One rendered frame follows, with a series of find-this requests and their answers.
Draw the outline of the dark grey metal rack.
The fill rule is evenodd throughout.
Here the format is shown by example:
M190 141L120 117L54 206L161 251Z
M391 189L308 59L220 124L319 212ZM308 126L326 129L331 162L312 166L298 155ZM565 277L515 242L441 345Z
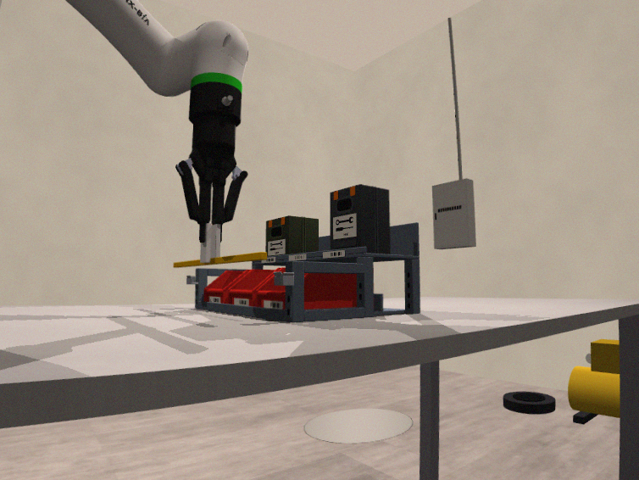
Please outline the dark grey metal rack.
M186 276L186 284L195 284L195 309L251 316L275 321L331 321L374 317L374 315L420 314L420 242L419 223L390 226L391 254L367 253L367 247L331 250L331 235L319 237L319 251L268 256L252 261L252 269L264 265L285 266L286 272L274 272L275 286L286 286L286 309L271 309L236 304L204 302L208 276L242 269L196 268L195 276ZM374 262L404 260L405 310L383 308L383 293L374 293ZM304 309L304 273L357 274L357 307ZM375 305L375 309L374 309Z

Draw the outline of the dark green tool case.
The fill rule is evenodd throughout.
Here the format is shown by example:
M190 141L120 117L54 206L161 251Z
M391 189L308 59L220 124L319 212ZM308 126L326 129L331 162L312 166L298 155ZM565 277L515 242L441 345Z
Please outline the dark green tool case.
M266 221L268 256L319 251L319 219L285 216Z

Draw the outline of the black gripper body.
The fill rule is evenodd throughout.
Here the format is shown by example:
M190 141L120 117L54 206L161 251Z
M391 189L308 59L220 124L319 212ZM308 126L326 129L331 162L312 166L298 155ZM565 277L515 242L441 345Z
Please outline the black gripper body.
M219 162L227 161L226 178L236 167L236 122L218 115L204 115L193 121L192 167L197 175L205 178L205 161L214 159L213 181L219 180Z

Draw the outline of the yellow bar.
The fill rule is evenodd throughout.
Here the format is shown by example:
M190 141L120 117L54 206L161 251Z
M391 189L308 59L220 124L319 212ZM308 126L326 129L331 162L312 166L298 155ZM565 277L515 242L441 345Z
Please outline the yellow bar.
M266 260L266 259L267 259L267 252L258 252L258 253L251 253L251 254L238 254L238 255L232 255L232 256L210 258L210 263L200 263L200 260L176 262L174 263L174 268L189 267L194 265L217 265L217 264L227 264L227 263L246 262L246 261L255 261L255 260Z

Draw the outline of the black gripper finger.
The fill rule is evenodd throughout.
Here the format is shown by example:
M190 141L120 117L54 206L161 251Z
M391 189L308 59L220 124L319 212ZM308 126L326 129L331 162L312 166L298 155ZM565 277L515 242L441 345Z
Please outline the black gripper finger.
M186 199L186 207L191 220L199 225L200 263L210 263L211 251L211 184L213 182L214 159L205 161L205 178L199 177L199 204L192 175L192 159L182 160L175 166L181 176Z
M242 183L247 178L247 172L240 170L237 166L232 171L233 179L229 188L229 192L225 201L225 184L226 184L227 161L225 159L219 162L219 180L212 182L213 201L212 201L212 226L211 226L211 251L210 258L220 257L220 243L222 241L222 225L228 221L232 221L237 200L241 191Z

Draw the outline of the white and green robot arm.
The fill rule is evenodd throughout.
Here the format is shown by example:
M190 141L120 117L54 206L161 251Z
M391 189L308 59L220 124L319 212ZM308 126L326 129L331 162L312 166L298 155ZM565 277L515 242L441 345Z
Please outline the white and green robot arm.
M65 0L125 58L146 85L165 97L190 93L189 121L218 115L241 124L245 36L210 20L173 37L137 0ZM191 76L192 74L192 76Z

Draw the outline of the black tool case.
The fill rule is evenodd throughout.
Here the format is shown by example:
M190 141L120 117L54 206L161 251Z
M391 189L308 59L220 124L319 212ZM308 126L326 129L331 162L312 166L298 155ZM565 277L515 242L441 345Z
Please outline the black tool case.
M391 254L389 190L356 185L330 193L331 250Z

